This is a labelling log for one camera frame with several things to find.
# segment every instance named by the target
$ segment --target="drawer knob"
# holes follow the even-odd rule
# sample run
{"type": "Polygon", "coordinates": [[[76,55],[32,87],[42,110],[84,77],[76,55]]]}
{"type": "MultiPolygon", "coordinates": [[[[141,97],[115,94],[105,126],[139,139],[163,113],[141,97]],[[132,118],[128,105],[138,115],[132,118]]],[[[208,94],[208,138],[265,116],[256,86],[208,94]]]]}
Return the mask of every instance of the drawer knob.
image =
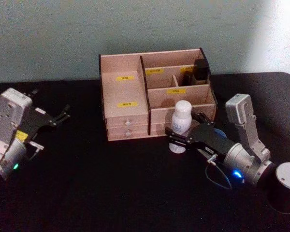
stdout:
{"type": "Polygon", "coordinates": [[[126,126],[130,126],[131,125],[131,123],[130,123],[130,121],[127,119],[127,121],[125,122],[125,125],[126,126]]]}
{"type": "Polygon", "coordinates": [[[130,130],[127,130],[127,132],[126,132],[126,136],[129,137],[130,135],[131,135],[130,130]]]}

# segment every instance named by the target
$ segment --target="cable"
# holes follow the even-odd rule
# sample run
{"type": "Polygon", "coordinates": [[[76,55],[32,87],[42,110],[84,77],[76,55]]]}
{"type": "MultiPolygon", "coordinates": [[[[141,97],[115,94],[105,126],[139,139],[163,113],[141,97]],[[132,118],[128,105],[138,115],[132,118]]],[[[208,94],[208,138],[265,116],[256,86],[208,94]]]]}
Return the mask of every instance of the cable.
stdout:
{"type": "Polygon", "coordinates": [[[227,177],[227,175],[225,175],[225,173],[217,166],[217,165],[215,165],[215,167],[222,173],[222,175],[224,176],[224,178],[226,179],[226,181],[228,182],[228,184],[229,184],[229,188],[228,187],[225,187],[225,186],[223,186],[223,185],[221,185],[221,184],[219,184],[219,183],[217,183],[216,181],[213,181],[211,178],[209,178],[209,176],[207,175],[207,168],[209,167],[209,165],[207,165],[207,167],[205,168],[205,176],[206,176],[206,178],[210,181],[210,182],[212,182],[213,184],[215,184],[215,185],[217,185],[217,186],[219,186],[219,187],[221,187],[221,188],[223,188],[223,189],[227,189],[227,190],[232,190],[232,185],[231,185],[231,182],[230,182],[230,180],[229,180],[229,178],[227,177]]]}

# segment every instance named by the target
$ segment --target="blue led light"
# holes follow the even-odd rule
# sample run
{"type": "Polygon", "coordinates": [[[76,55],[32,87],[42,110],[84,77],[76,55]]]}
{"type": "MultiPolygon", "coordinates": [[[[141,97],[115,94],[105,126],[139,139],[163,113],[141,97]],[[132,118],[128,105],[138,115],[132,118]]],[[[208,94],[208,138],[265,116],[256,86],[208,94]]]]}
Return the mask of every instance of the blue led light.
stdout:
{"type": "Polygon", "coordinates": [[[233,175],[235,175],[238,178],[242,178],[242,175],[238,171],[234,171],[233,175]]]}

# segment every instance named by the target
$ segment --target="white bottle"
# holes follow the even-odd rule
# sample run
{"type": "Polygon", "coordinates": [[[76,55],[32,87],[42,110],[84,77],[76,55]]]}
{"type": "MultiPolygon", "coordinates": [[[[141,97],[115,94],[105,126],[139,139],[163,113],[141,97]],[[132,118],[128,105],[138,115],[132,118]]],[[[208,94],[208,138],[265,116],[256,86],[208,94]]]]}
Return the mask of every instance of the white bottle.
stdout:
{"type": "MultiPolygon", "coordinates": [[[[176,103],[175,112],[173,113],[171,124],[171,128],[175,133],[183,134],[190,128],[192,121],[191,110],[192,106],[188,101],[182,100],[176,103]]],[[[169,145],[169,148],[172,152],[177,154],[183,153],[186,150],[182,146],[171,143],[169,145]]]]}

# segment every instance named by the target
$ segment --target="white bottle cap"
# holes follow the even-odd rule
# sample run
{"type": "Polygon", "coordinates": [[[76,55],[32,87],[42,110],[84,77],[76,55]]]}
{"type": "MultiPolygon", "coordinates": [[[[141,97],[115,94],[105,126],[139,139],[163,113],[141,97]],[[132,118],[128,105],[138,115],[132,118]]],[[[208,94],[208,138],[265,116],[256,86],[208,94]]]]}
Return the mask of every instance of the white bottle cap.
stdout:
{"type": "Polygon", "coordinates": [[[192,105],[190,102],[181,100],[175,105],[175,116],[180,119],[189,118],[191,115],[192,105]]]}

